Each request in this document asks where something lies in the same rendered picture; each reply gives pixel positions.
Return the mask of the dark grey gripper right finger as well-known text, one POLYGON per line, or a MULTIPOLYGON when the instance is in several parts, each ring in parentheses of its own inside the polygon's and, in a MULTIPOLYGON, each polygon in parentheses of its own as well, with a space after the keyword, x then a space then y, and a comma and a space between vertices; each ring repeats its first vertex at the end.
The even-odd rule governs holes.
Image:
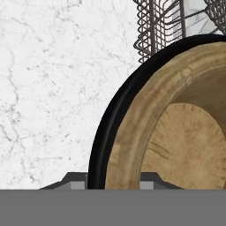
POLYGON ((178 189, 178 186, 163 181, 156 172, 142 172, 139 182, 140 190, 178 189))

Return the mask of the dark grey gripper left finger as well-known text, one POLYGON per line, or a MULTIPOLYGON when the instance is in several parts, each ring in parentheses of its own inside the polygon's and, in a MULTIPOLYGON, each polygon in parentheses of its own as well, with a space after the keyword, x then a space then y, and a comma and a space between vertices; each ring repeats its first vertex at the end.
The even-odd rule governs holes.
POLYGON ((42 187, 42 190, 86 190, 86 172, 67 172, 61 181, 42 187))

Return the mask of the tan bowl with black rim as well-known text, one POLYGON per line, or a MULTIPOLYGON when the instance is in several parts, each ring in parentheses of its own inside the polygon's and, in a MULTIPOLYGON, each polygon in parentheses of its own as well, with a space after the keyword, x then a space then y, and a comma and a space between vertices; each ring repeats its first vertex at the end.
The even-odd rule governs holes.
POLYGON ((148 174, 183 189, 226 189, 225 35, 194 35, 160 50, 106 108, 88 188, 133 190, 148 174))

